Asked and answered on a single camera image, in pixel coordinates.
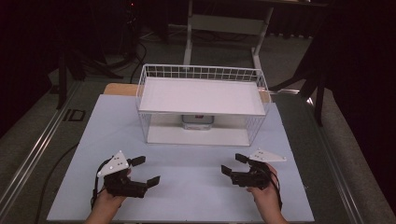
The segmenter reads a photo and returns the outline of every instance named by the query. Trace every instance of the metal stand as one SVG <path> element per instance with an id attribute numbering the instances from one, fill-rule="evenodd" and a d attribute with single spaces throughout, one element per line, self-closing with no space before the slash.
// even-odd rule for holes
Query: metal stand
<path id="1" fill-rule="evenodd" d="M 67 40 L 58 32 L 60 40 L 60 57 L 59 57 L 59 87 L 57 93 L 59 94 L 59 101 L 57 109 L 61 109 L 67 99 L 67 68 L 69 69 L 73 79 L 84 80 L 86 74 L 83 69 L 82 62 L 92 67 L 101 74 L 111 78 L 122 78 L 110 70 L 103 67 L 101 64 L 87 57 L 78 49 L 71 47 Z"/>
<path id="2" fill-rule="evenodd" d="M 339 49 L 338 46 L 342 41 L 342 35 L 334 34 L 337 31 L 336 24 L 340 22 L 335 18 L 329 15 L 325 22 L 323 22 L 297 67 L 294 76 L 278 85 L 268 88 L 270 91 L 280 91 L 297 81 L 305 79 L 305 83 L 298 94 L 304 99 L 308 99 L 317 90 L 314 115 L 319 126 L 322 126 L 321 111 L 326 79 L 332 72 L 336 55 L 339 54 L 337 49 Z"/>
<path id="3" fill-rule="evenodd" d="M 191 64 L 191 52 L 192 52 L 192 29 L 197 30 L 208 30 L 215 32 L 229 32 L 243 35 L 257 35 L 259 41 L 255 48 L 251 49 L 251 54 L 254 62 L 254 68 L 262 69 L 260 63 L 260 49 L 262 42 L 265 38 L 269 22 L 274 8 L 268 7 L 265 14 L 264 21 L 248 20 L 248 19 L 237 19 L 237 18 L 225 18 L 217 16 L 206 16 L 206 15 L 194 15 L 192 13 L 192 0 L 189 2 L 189 17 L 187 21 L 187 44 L 184 53 L 184 65 Z"/>

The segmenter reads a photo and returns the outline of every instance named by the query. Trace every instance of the black cable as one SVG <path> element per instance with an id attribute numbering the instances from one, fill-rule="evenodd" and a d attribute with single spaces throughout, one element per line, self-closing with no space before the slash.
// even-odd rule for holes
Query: black cable
<path id="1" fill-rule="evenodd" d="M 101 191 L 98 192 L 98 181 L 99 181 L 99 177 L 97 176 L 97 174 L 99 173 L 99 171 L 102 170 L 102 168 L 103 168 L 109 161 L 111 161 L 111 158 L 108 159 L 108 160 L 106 160 L 106 161 L 104 161 L 104 162 L 99 166 L 98 171 L 96 172 L 96 175 L 95 175 L 95 186 L 93 187 L 93 190 L 92 190 L 92 197 L 91 197 L 91 209 L 93 209 L 93 205 L 94 205 L 95 202 L 96 202 L 96 199 L 97 199 L 97 197 L 98 197 L 98 194 L 99 194 L 100 192 L 102 192 L 102 189 L 101 189 Z"/>
<path id="2" fill-rule="evenodd" d="M 249 35 L 241 35 L 241 34 L 236 34 L 233 37 L 230 38 L 224 38 L 222 36 L 220 36 L 218 33 L 215 33 L 215 37 L 217 38 L 217 40 L 219 41 L 230 41 L 230 42 L 238 42 L 238 41 L 242 41 L 246 38 L 248 38 Z"/>
<path id="3" fill-rule="evenodd" d="M 206 38 L 206 37 L 203 37 L 203 36 L 199 36 L 199 35 L 197 35 L 196 33 L 209 34 L 209 35 L 212 35 L 212 38 Z M 213 32 L 210 32 L 210 31 L 199 31 L 199 32 L 194 32 L 194 33 L 192 34 L 192 36 L 197 37 L 197 38 L 200 38 L 200 39 L 204 40 L 205 42 L 216 42 L 216 41 L 217 41 L 215 34 L 214 34 Z"/>
<path id="4" fill-rule="evenodd" d="M 55 170 L 55 168 L 58 166 L 59 162 L 61 162 L 61 160 L 69 153 L 71 152 L 73 149 L 75 149 L 78 146 L 79 143 L 73 145 L 72 147 L 70 147 L 69 149 L 67 149 L 67 151 L 62 155 L 62 157 L 56 161 L 55 165 L 52 167 L 52 169 L 50 170 L 47 178 L 46 178 L 46 182 L 44 184 L 43 189 L 41 190 L 41 196 L 40 196 L 40 202 L 38 203 L 38 208 L 37 208 L 37 212 L 35 214 L 35 224 L 38 223 L 38 220 L 40 219 L 40 213 L 41 213 L 41 206 L 43 204 L 43 200 L 44 200 L 44 193 L 46 192 L 46 188 L 47 185 L 49 183 L 50 177 L 52 176 L 53 171 Z"/>
<path id="5" fill-rule="evenodd" d="M 135 8 L 138 8 L 138 6 L 133 6 L 132 1 L 129 1 L 129 4 L 127 4 L 128 7 L 125 9 L 126 13 L 126 22 L 121 26 L 121 37 L 120 37 L 120 46 L 118 50 L 118 54 L 120 54 L 121 46 L 123 45 L 123 38 L 126 30 L 129 30 L 131 33 L 131 43 L 134 43 L 134 38 L 138 37 L 138 30 L 136 28 L 137 24 L 137 19 L 138 19 L 138 10 L 134 10 Z M 111 64 L 105 64 L 105 63 L 99 63 L 101 66 L 104 68 L 108 69 L 115 69 L 115 68 L 120 68 L 128 63 L 131 63 L 132 60 L 135 57 L 135 53 L 133 52 L 134 46 L 131 47 L 131 49 L 126 50 L 125 54 L 123 54 L 123 59 L 119 62 L 116 63 L 111 63 Z"/>
<path id="6" fill-rule="evenodd" d="M 277 201 L 279 203 L 279 209 L 282 210 L 282 200 L 280 198 L 280 184 L 279 184 L 279 179 L 277 178 L 277 175 L 272 171 L 270 171 L 270 175 L 268 175 L 263 169 L 260 169 L 257 167 L 254 167 L 254 169 L 263 173 L 270 180 L 271 184 L 274 186 L 274 188 L 276 190 L 276 196 L 277 196 Z M 271 175 L 273 175 L 275 177 L 277 184 L 274 182 Z"/>
<path id="7" fill-rule="evenodd" d="M 140 58 L 140 56 L 136 53 L 136 59 L 139 61 L 139 63 L 136 65 L 136 68 L 134 69 L 134 71 L 131 74 L 131 79 L 129 80 L 130 84 L 132 84 L 132 79 L 134 78 L 134 74 L 136 73 L 137 68 L 139 68 L 140 65 L 143 66 L 145 64 L 144 60 L 145 60 L 146 54 L 148 52 L 146 46 L 144 46 L 142 43 L 140 43 L 140 41 L 137 44 L 143 47 L 144 54 L 143 54 L 143 57 Z"/>

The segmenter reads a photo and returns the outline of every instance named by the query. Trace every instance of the small device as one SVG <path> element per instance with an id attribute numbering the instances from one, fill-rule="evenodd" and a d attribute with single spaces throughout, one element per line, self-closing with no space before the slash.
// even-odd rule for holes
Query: small device
<path id="1" fill-rule="evenodd" d="M 183 128 L 186 130 L 210 130 L 215 121 L 214 116 L 182 115 Z"/>
<path id="2" fill-rule="evenodd" d="M 98 178 L 104 177 L 104 188 L 113 196 L 125 196 L 133 198 L 144 198 L 147 190 L 160 183 L 160 177 L 151 178 L 146 183 L 132 181 L 128 177 L 128 168 L 130 166 L 140 165 L 146 161 L 146 157 L 141 156 L 134 159 L 126 160 L 122 151 L 119 151 L 111 159 L 104 161 L 98 169 L 95 178 L 95 188 L 91 200 L 93 207 L 98 194 Z"/>
<path id="3" fill-rule="evenodd" d="M 221 165 L 221 172 L 231 178 L 234 185 L 239 187 L 253 187 L 259 189 L 266 189 L 270 184 L 272 184 L 276 189 L 276 195 L 279 202 L 279 207 L 282 209 L 282 201 L 280 199 L 280 185 L 276 174 L 274 174 L 267 163 L 263 161 L 255 161 L 250 158 L 241 155 L 239 153 L 235 154 L 235 159 L 242 163 L 248 163 L 250 169 L 248 172 L 233 172 L 232 169 L 225 165 Z M 272 176 L 276 178 L 277 184 L 272 179 Z"/>

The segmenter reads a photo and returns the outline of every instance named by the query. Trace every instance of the cable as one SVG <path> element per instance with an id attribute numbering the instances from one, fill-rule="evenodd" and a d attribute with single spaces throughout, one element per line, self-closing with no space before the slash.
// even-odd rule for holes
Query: cable
<path id="1" fill-rule="evenodd" d="M 102 168 L 103 168 L 109 161 L 111 161 L 111 158 L 108 159 L 108 160 L 106 160 L 106 161 L 104 161 L 104 162 L 99 166 L 98 171 L 97 171 L 96 173 L 99 173 L 99 171 L 101 171 Z M 93 190 L 92 190 L 91 209 L 93 209 L 93 205 L 94 205 L 95 202 L 96 202 L 96 199 L 97 199 L 97 197 L 98 197 L 98 194 L 99 194 L 100 192 L 102 192 L 102 190 L 104 190 L 104 189 L 101 189 L 101 190 L 98 192 L 98 181 L 99 181 L 99 177 L 96 175 L 96 176 L 95 176 L 95 186 L 93 187 Z"/>
<path id="2" fill-rule="evenodd" d="M 58 166 L 59 162 L 61 162 L 61 160 L 69 153 L 71 152 L 73 149 L 75 149 L 78 146 L 79 143 L 73 145 L 72 147 L 70 147 L 69 149 L 67 149 L 67 151 L 62 155 L 62 157 L 56 161 L 55 165 L 52 167 L 52 169 L 49 171 L 49 174 L 46 178 L 46 182 L 44 184 L 43 189 L 41 190 L 41 196 L 40 196 L 40 201 L 38 203 L 38 208 L 37 208 L 37 212 L 35 214 L 35 224 L 38 223 L 38 220 L 40 219 L 40 213 L 41 213 L 41 206 L 43 204 L 43 200 L 44 200 L 44 193 L 46 192 L 47 189 L 47 185 L 49 183 L 50 177 L 52 176 L 53 171 L 55 170 L 55 168 Z"/>
<path id="3" fill-rule="evenodd" d="M 242 41 L 242 40 L 248 38 L 249 35 L 236 34 L 233 37 L 224 38 L 224 37 L 221 37 L 219 35 L 219 33 L 215 33 L 215 37 L 217 38 L 218 41 Z"/>
<path id="4" fill-rule="evenodd" d="M 172 32 L 171 34 L 168 35 L 168 37 L 174 36 L 174 35 L 178 35 L 178 34 L 182 34 L 182 33 L 184 33 L 185 31 L 187 31 L 187 27 L 186 27 L 186 28 L 183 28 L 183 29 L 180 29 L 180 30 L 178 30 L 178 31 Z M 160 42 L 160 41 L 163 41 L 163 40 L 160 39 L 159 37 L 148 38 L 149 36 L 154 35 L 154 34 L 155 34 L 154 32 L 150 32 L 150 33 L 148 33 L 148 34 L 146 34 L 146 35 L 140 36 L 139 39 L 145 40 L 145 41 L 150 41 L 150 42 Z"/>
<path id="5" fill-rule="evenodd" d="M 136 6 L 137 4 L 134 4 L 133 1 L 131 1 L 131 0 L 129 0 L 128 4 L 126 4 L 126 5 L 127 5 L 127 7 L 125 8 L 126 21 L 121 26 L 120 45 L 119 45 L 117 54 L 120 54 L 120 52 L 121 52 L 121 47 L 124 45 L 122 42 L 123 42 L 125 36 L 131 37 L 131 43 L 134 43 L 134 38 L 138 38 L 138 30 L 136 28 L 136 26 L 137 26 L 136 23 L 137 23 L 138 14 L 139 14 L 139 11 L 137 10 L 138 6 Z M 126 48 L 125 53 L 123 53 L 124 58 L 119 62 L 111 63 L 111 64 L 105 64 L 105 63 L 99 63 L 99 62 L 98 63 L 101 66 L 103 66 L 104 68 L 108 68 L 108 69 L 120 68 L 124 65 L 127 65 L 134 59 L 135 54 L 134 54 L 133 49 L 134 49 L 134 46 L 131 46 L 130 49 Z"/>
<path id="6" fill-rule="evenodd" d="M 254 169 L 263 173 L 270 180 L 271 184 L 274 186 L 274 188 L 276 190 L 276 196 L 277 196 L 277 201 L 279 203 L 279 209 L 282 210 L 282 200 L 280 198 L 280 184 L 279 184 L 279 179 L 277 178 L 277 175 L 272 171 L 270 171 L 270 175 L 268 175 L 263 169 L 260 169 L 257 167 L 254 167 Z M 275 177 L 277 184 L 274 182 L 271 175 L 273 175 Z"/>
<path id="7" fill-rule="evenodd" d="M 143 49 L 144 49 L 144 54 L 143 54 L 143 57 L 140 58 L 140 56 L 136 53 L 136 59 L 139 61 L 139 63 L 136 65 L 136 68 L 134 69 L 134 71 L 133 71 L 132 74 L 131 74 L 131 79 L 129 80 L 129 83 L 130 83 L 130 84 L 132 84 L 132 79 L 134 78 L 134 74 L 136 73 L 137 68 L 139 68 L 140 65 L 143 66 L 143 65 L 145 64 L 144 60 L 145 60 L 145 58 L 146 58 L 146 54 L 147 54 L 147 51 L 148 51 L 148 50 L 146 49 L 146 46 L 144 46 L 142 43 L 140 43 L 140 41 L 137 42 L 137 44 L 143 47 Z"/>
<path id="8" fill-rule="evenodd" d="M 209 35 L 212 35 L 212 38 L 199 36 L 199 35 L 197 35 L 196 33 L 209 34 Z M 192 33 L 192 36 L 197 37 L 197 38 L 199 38 L 199 39 L 202 39 L 202 40 L 204 40 L 205 42 L 216 42 L 216 41 L 217 41 L 214 32 L 210 32 L 210 31 L 196 31 L 196 32 L 193 32 L 193 33 Z"/>

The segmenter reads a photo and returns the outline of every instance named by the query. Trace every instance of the aluminum rail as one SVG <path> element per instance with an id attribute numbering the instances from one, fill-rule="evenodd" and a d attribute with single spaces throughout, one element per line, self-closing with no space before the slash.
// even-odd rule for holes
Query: aluminum rail
<path id="1" fill-rule="evenodd" d="M 314 116 L 312 116 L 312 107 L 306 106 L 306 112 L 310 114 L 308 116 L 312 119 L 312 122 L 317 124 Z M 349 220 L 353 224 L 361 224 L 364 223 L 363 218 L 361 216 L 361 212 L 359 211 L 358 206 L 356 205 L 356 200 L 352 195 L 352 191 L 349 188 L 349 185 L 344 178 L 343 172 L 341 171 L 340 165 L 335 158 L 330 143 L 326 137 L 326 134 L 323 128 L 320 128 L 316 125 L 316 130 L 318 132 L 318 137 L 320 138 L 321 142 L 324 144 L 324 153 L 325 153 L 325 160 L 328 163 L 330 173 L 332 174 L 332 178 L 334 180 L 334 184 L 340 193 L 341 200 L 344 203 L 344 207 L 346 209 L 346 213 L 349 217 Z"/>
<path id="2" fill-rule="evenodd" d="M 70 104 L 71 99 L 80 88 L 80 86 L 80 81 L 75 81 L 72 84 L 68 94 L 69 97 L 66 100 L 64 106 L 61 109 L 57 110 L 52 116 L 49 124 L 35 142 L 35 145 L 31 149 L 29 155 L 26 157 L 24 162 L 18 168 L 15 175 L 12 177 L 5 193 L 2 195 L 0 200 L 0 223 L 4 222 L 9 209 L 11 208 L 12 204 L 14 204 L 30 174 L 35 169 L 35 166 L 37 165 L 42 154 L 50 143 L 52 136 L 58 129 L 58 126 L 61 123 L 64 114 L 66 113 L 67 106 Z"/>

